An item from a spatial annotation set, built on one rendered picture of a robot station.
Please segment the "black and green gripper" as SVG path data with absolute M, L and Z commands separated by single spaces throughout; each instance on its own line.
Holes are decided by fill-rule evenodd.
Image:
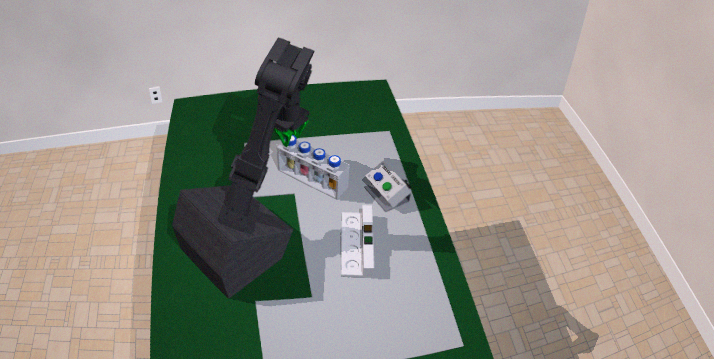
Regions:
M 277 119 L 275 127 L 274 127 L 274 131 L 279 136 L 282 144 L 285 147 L 288 147 L 288 144 L 290 142 L 292 134 L 294 136 L 296 136 L 296 138 L 298 139 L 301 132 L 303 131 L 303 129 L 309 122 L 309 118 L 307 117 L 307 115 L 309 116 L 309 111 L 300 107 L 300 101 L 297 104 L 290 105 L 288 107 L 286 105 L 284 105 L 282 107 L 282 109 L 283 109 L 283 121 Z M 298 127 L 300 127 L 300 128 L 299 128 L 298 132 L 296 133 L 296 129 Z M 288 129 L 292 130 L 293 132 Z M 286 141 L 284 141 L 282 134 L 286 137 Z

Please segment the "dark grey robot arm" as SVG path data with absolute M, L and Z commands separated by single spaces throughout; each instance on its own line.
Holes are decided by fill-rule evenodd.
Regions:
M 231 165 L 228 179 L 233 182 L 219 223 L 244 231 L 253 194 L 261 188 L 268 169 L 266 161 L 276 121 L 283 121 L 284 105 L 288 107 L 300 101 L 300 91 L 305 89 L 312 72 L 309 62 L 313 54 L 314 50 L 299 48 L 278 37 L 260 66 L 255 78 L 259 93 L 256 116 L 245 148 Z

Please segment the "white four-tube rack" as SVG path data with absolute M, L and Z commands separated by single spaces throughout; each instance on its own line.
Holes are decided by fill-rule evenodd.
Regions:
M 319 161 L 313 157 L 313 151 L 315 149 L 311 147 L 310 154 L 305 156 L 305 154 L 299 151 L 300 143 L 301 142 L 297 140 L 296 147 L 293 149 L 290 147 L 283 147 L 282 143 L 277 146 L 278 170 L 338 200 L 348 188 L 350 164 L 341 160 L 340 168 L 335 170 L 335 168 L 329 166 L 328 161 L 330 155 L 325 153 L 324 161 L 319 163 Z M 285 156 L 294 160 L 294 168 L 291 169 L 287 166 Z M 307 175 L 301 173 L 300 164 L 308 167 Z M 314 179 L 314 170 L 323 174 L 323 187 L 322 181 L 317 182 Z M 329 178 L 336 181 L 336 189 L 330 188 Z

